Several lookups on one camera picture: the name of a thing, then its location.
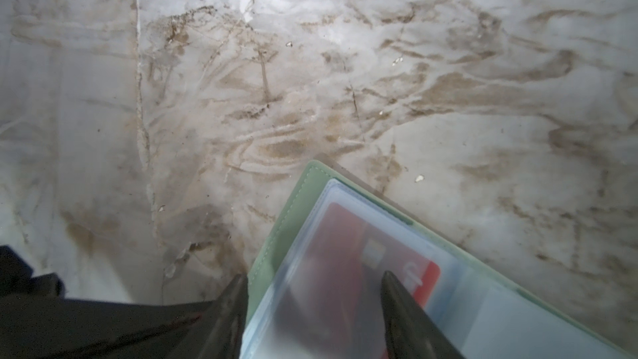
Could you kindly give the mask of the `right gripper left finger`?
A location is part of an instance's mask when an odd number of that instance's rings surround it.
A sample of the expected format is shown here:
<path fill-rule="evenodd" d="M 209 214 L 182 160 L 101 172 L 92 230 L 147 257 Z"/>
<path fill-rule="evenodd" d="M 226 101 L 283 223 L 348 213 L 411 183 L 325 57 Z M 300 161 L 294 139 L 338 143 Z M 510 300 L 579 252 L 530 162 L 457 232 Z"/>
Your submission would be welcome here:
<path fill-rule="evenodd" d="M 239 358 L 248 304 L 248 277 L 238 274 L 167 358 Z"/>

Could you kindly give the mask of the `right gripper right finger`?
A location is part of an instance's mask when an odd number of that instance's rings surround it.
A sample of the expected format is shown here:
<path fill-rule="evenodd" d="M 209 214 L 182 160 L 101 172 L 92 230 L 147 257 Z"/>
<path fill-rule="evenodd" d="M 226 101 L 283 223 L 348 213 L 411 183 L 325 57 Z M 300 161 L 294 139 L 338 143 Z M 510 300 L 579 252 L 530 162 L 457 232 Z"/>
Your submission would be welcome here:
<path fill-rule="evenodd" d="M 390 271 L 383 274 L 380 300 L 389 358 L 464 358 Z"/>

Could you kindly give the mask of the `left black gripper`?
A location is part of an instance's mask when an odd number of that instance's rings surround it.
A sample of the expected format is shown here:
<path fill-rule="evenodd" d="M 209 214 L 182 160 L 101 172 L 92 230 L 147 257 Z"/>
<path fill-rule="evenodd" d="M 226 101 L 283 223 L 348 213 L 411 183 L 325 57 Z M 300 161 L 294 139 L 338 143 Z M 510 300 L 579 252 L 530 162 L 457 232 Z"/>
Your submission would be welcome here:
<path fill-rule="evenodd" d="M 57 274 L 36 276 L 1 247 L 3 358 L 165 358 L 210 305 L 68 299 Z"/>

